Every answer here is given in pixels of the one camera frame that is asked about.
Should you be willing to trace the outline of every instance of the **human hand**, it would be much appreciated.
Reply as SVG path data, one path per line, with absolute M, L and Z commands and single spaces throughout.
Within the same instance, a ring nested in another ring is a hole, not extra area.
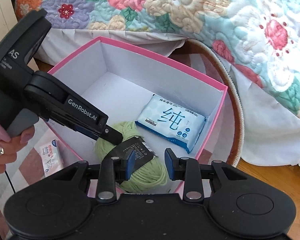
M 3 154 L 0 155 L 0 173 L 6 170 L 7 163 L 13 163 L 17 159 L 17 152 L 28 144 L 33 135 L 34 126 L 24 130 L 21 135 L 10 138 L 0 125 L 0 148 L 3 149 Z

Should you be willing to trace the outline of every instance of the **black cable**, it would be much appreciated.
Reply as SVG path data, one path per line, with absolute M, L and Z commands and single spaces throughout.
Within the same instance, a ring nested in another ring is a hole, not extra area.
M 4 173 L 6 174 L 7 179 L 8 179 L 8 181 L 9 181 L 9 183 L 10 183 L 10 185 L 11 185 L 11 188 L 12 188 L 12 190 L 13 190 L 13 193 L 15 194 L 16 191 L 14 190 L 14 187 L 13 187 L 13 185 L 12 185 L 11 179 L 10 179 L 10 177 L 9 177 L 9 175 L 8 175 L 8 173 L 7 173 L 7 171 L 5 171 Z

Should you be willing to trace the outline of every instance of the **small white tissue package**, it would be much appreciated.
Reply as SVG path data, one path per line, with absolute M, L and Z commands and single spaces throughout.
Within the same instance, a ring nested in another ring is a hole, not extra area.
M 204 116 L 154 94 L 136 120 L 136 125 L 181 146 L 190 153 L 205 120 Z
M 48 177 L 64 168 L 63 161 L 58 150 L 57 140 L 53 140 L 42 145 L 40 147 L 40 155 L 45 177 Z

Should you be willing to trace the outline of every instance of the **orange flower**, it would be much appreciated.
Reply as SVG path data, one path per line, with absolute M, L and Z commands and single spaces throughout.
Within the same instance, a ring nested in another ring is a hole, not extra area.
M 19 19 L 31 10 L 37 10 L 42 0 L 16 0 L 16 15 Z

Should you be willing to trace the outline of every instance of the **wooden floor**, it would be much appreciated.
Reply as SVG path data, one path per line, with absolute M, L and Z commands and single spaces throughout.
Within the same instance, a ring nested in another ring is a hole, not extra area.
M 52 67 L 40 60 L 36 60 L 36 62 L 39 69 L 42 71 L 47 72 Z M 259 167 L 240 160 L 237 168 L 279 190 L 282 190 L 293 199 L 297 207 L 297 216 L 288 235 L 293 240 L 300 240 L 300 167 Z

